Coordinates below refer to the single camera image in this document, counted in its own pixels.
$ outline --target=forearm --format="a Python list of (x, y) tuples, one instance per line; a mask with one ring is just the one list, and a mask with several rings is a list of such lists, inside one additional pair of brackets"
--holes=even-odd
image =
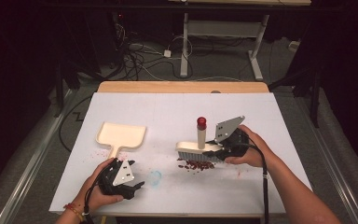
[(278, 157), (268, 172), (282, 198), (291, 223), (340, 223), (334, 213)]

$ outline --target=dustpan handle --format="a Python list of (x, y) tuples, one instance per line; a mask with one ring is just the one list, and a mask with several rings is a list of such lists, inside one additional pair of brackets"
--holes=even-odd
[(117, 158), (119, 151), (120, 151), (120, 148), (119, 148), (119, 147), (111, 147), (111, 148), (110, 148), (109, 157), (108, 157), (107, 159)]

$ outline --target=wooden table edge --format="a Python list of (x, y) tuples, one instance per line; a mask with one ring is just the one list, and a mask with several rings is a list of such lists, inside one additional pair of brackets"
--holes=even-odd
[(126, 93), (267, 93), (264, 82), (105, 81), (98, 92)]

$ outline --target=bracelet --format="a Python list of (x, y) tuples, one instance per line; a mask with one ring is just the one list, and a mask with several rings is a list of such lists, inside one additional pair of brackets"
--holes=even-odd
[(68, 203), (68, 204), (66, 204), (63, 208), (69, 208), (69, 209), (71, 209), (77, 216), (78, 216), (78, 218), (80, 219), (80, 222), (82, 222), (82, 221), (84, 221), (84, 218), (83, 218), (83, 216), (79, 213), (79, 212), (77, 212), (77, 210), (74, 208), (74, 204), (73, 203)]

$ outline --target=hand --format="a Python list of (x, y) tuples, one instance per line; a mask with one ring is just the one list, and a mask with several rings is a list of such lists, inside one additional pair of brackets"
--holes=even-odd
[[(101, 172), (101, 170), (106, 167), (110, 162), (113, 161), (114, 158), (104, 161), (103, 163), (99, 164), (92, 175), (87, 178), (84, 182), (82, 188), (78, 192), (77, 196), (74, 199), (74, 203), (76, 205), (81, 204), (84, 207), (84, 198), (86, 195), (87, 190), (91, 187), (92, 183), (94, 182), (97, 175)], [(99, 207), (111, 203), (118, 203), (123, 201), (123, 196), (121, 195), (104, 195), (101, 192), (100, 187), (94, 187), (91, 196), (89, 198), (89, 211), (93, 212), (97, 210)]]
[[(252, 130), (250, 130), (245, 125), (240, 125), (238, 128), (248, 134), (249, 138), (252, 139), (252, 141), (255, 142), (255, 145), (263, 152), (264, 157), (266, 159), (266, 163), (269, 163), (269, 161), (273, 160), (274, 158), (277, 158), (277, 156), (272, 152), (267, 143), (257, 133), (252, 132)], [(263, 166), (260, 154), (254, 148), (251, 147), (249, 147), (245, 155), (243, 155), (242, 157), (227, 157), (225, 159), (225, 162), (231, 164), (247, 163), (254, 167)]]

